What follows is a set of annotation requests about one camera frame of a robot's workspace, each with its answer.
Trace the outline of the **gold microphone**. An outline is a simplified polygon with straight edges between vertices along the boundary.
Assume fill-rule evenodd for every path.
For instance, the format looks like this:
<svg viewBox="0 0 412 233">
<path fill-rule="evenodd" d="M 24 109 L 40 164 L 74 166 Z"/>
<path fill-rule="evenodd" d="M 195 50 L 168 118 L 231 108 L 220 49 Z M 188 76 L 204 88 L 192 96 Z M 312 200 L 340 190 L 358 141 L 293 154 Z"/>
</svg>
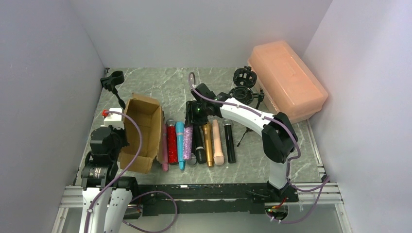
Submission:
<svg viewBox="0 0 412 233">
<path fill-rule="evenodd" d="M 202 126 L 204 144 L 205 144 L 205 153 L 206 153 L 206 163 L 208 167 L 214 166 L 213 160 L 213 151 L 212 151 L 212 141 L 211 141 L 211 125 L 207 123 Z"/>
</svg>

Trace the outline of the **purple glitter microphone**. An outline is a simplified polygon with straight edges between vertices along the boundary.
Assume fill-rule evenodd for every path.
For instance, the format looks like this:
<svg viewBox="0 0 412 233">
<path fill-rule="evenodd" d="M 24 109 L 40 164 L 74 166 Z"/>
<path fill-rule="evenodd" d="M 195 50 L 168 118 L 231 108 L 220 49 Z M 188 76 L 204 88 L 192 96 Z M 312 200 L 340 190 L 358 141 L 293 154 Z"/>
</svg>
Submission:
<svg viewBox="0 0 412 233">
<path fill-rule="evenodd" d="M 193 127 L 192 126 L 185 126 L 184 133 L 183 133 L 183 159 L 190 160 L 191 159 L 191 151 L 192 151 L 192 134 L 193 134 Z"/>
</svg>

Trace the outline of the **blue microphone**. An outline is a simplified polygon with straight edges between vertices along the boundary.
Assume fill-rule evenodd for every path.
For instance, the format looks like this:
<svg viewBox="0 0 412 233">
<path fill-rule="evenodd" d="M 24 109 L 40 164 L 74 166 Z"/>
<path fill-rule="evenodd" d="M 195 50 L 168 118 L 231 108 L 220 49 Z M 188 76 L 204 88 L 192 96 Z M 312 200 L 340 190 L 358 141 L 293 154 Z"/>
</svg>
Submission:
<svg viewBox="0 0 412 233">
<path fill-rule="evenodd" d="M 175 133 L 176 133 L 176 144 L 177 144 L 177 159 L 179 169 L 183 171 L 185 169 L 185 160 L 184 155 L 184 123 L 181 121 L 176 122 L 175 124 Z"/>
</svg>

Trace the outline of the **red glitter microphone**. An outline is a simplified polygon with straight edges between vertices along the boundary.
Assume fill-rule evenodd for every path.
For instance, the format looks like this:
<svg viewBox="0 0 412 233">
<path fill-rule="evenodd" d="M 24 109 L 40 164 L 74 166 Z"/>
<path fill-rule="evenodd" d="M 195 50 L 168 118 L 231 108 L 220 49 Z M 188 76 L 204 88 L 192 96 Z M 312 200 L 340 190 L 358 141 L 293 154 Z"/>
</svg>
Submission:
<svg viewBox="0 0 412 233">
<path fill-rule="evenodd" d="M 175 131 L 176 122 L 173 119 L 166 121 L 168 162 L 170 165 L 178 164 L 177 156 L 177 136 Z"/>
</svg>

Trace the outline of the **black silver-head microphone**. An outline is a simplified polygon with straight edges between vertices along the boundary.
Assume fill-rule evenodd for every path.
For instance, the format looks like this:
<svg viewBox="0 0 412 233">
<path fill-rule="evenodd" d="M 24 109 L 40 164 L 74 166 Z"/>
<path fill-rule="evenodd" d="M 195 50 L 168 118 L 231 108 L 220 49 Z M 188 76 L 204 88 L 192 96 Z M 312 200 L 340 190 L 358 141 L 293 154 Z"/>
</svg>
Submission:
<svg viewBox="0 0 412 233">
<path fill-rule="evenodd" d="M 229 119 L 223 120 L 223 127 L 225 132 L 226 150 L 228 163 L 236 162 L 235 147 L 233 141 L 232 121 Z"/>
</svg>

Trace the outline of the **plain black microphone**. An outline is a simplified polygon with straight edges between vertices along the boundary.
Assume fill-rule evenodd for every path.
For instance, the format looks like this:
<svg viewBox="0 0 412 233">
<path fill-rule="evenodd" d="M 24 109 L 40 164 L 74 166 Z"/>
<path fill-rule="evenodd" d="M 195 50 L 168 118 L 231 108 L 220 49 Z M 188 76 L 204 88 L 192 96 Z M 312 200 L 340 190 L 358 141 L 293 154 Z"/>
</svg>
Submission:
<svg viewBox="0 0 412 233">
<path fill-rule="evenodd" d="M 193 126 L 193 152 L 196 157 L 197 163 L 206 163 L 206 152 L 203 145 L 203 140 L 199 126 Z"/>
</svg>

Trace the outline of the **cardboard box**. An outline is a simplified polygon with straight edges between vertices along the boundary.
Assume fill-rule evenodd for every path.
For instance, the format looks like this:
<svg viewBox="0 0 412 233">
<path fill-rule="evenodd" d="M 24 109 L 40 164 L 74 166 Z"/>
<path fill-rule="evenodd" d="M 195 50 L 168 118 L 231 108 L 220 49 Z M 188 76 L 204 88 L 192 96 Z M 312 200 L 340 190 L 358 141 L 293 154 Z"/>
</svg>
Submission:
<svg viewBox="0 0 412 233">
<path fill-rule="evenodd" d="M 125 114 L 139 126 L 141 134 L 129 119 L 124 120 L 129 146 L 121 149 L 119 155 L 120 168 L 125 169 L 136 152 L 138 157 L 128 171 L 147 174 L 151 171 L 155 160 L 162 163 L 162 129 L 164 114 L 160 102 L 148 96 L 133 93 L 128 100 Z"/>
</svg>

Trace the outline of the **beige plastic microphone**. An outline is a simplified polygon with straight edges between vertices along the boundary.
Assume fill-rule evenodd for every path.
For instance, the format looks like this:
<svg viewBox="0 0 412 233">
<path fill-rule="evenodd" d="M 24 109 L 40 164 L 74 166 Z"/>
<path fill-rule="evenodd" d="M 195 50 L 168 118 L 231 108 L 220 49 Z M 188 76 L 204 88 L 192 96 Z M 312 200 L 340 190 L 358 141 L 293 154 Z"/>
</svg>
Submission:
<svg viewBox="0 0 412 233">
<path fill-rule="evenodd" d="M 214 154 L 213 154 L 214 163 L 218 166 L 221 166 L 224 164 L 224 155 L 223 155 L 222 145 L 221 145 L 219 124 L 216 119 L 212 121 L 212 131 L 213 131 L 213 144 L 214 144 L 213 145 L 214 146 Z"/>
</svg>

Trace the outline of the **black tripod shock-mount stand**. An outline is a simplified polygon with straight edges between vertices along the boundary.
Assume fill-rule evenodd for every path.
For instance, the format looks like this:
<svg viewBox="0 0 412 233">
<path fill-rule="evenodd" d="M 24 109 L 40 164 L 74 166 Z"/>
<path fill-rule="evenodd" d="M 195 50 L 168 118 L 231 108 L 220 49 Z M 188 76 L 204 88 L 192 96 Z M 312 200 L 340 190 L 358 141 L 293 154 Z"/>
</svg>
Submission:
<svg viewBox="0 0 412 233">
<path fill-rule="evenodd" d="M 263 102 L 265 94 L 262 89 L 259 93 L 253 92 L 250 88 L 245 86 L 237 86 L 229 91 L 229 95 L 239 102 L 249 105 L 254 99 L 257 99 L 257 104 L 255 109 L 258 109 L 260 104 Z"/>
</svg>

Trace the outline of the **black glitter microphone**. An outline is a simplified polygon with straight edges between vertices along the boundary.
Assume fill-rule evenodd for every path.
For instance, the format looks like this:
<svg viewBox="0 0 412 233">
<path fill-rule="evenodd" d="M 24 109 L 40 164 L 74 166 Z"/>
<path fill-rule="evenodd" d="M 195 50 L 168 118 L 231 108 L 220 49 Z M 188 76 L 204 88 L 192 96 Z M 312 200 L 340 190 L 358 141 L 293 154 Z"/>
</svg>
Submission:
<svg viewBox="0 0 412 233">
<path fill-rule="evenodd" d="M 191 153 L 190 159 L 186 160 L 187 166 L 195 166 L 197 164 L 197 158 L 194 153 Z"/>
</svg>

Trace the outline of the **pink microphone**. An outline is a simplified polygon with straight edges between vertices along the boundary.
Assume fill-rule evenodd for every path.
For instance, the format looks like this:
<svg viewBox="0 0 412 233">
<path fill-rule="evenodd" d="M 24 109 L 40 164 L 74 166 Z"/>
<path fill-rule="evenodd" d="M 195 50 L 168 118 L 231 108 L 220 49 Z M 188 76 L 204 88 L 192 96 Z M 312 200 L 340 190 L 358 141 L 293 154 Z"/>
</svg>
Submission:
<svg viewBox="0 0 412 233">
<path fill-rule="evenodd" d="M 168 163 L 168 143 L 167 143 L 167 127 L 165 124 L 162 125 L 162 158 L 163 158 L 163 163 L 162 163 L 162 169 L 164 171 L 169 170 L 169 163 Z"/>
</svg>

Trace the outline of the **black clip round-base stand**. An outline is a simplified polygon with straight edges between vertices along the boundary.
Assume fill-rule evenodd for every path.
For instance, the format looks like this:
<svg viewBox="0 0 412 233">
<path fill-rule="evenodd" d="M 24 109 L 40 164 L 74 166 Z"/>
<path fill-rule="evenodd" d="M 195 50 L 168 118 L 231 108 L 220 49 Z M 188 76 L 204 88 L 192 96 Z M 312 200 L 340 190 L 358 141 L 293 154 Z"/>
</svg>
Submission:
<svg viewBox="0 0 412 233">
<path fill-rule="evenodd" d="M 122 109 L 125 109 L 126 104 L 124 100 L 122 100 L 119 96 L 116 86 L 124 83 L 124 81 L 124 73 L 120 70 L 112 72 L 111 75 L 109 75 L 108 77 L 100 78 L 102 88 L 116 96 L 118 103 Z"/>
</svg>

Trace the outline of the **black shock-mount round-base stand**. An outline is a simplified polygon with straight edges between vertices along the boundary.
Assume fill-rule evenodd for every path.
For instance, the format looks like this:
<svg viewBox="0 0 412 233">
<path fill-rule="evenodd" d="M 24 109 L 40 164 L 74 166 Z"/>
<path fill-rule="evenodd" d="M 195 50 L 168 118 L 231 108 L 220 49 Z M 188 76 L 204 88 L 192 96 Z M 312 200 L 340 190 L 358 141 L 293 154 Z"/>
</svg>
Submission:
<svg viewBox="0 0 412 233">
<path fill-rule="evenodd" d="M 244 66 L 235 70 L 233 75 L 233 83 L 236 86 L 243 86 L 247 88 L 253 87 L 257 82 L 257 74 L 251 67 Z"/>
</svg>

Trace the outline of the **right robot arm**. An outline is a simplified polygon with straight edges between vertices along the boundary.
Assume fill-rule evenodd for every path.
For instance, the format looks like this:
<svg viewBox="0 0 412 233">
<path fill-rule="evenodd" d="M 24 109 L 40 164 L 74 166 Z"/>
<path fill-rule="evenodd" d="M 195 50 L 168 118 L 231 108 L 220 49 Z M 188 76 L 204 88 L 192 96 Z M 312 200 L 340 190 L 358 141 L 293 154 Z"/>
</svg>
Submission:
<svg viewBox="0 0 412 233">
<path fill-rule="evenodd" d="M 268 186 L 274 195 L 283 196 L 289 187 L 290 154 L 298 148 L 298 138 L 288 116 L 251 108 L 227 93 L 215 95 L 204 83 L 190 87 L 197 106 L 189 112 L 201 125 L 208 116 L 216 116 L 240 123 L 261 136 L 264 154 L 270 160 Z"/>
</svg>

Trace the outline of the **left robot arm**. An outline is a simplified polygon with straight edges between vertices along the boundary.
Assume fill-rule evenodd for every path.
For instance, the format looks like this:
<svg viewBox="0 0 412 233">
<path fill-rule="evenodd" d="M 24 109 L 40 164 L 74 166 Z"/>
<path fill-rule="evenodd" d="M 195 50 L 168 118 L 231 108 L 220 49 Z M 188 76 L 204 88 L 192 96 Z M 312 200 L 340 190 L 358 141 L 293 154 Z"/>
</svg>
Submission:
<svg viewBox="0 0 412 233">
<path fill-rule="evenodd" d="M 81 233 L 119 232 L 128 204 L 138 192 L 135 177 L 115 179 L 120 150 L 127 145 L 123 128 L 102 126 L 91 133 L 91 150 L 81 172 Z"/>
</svg>

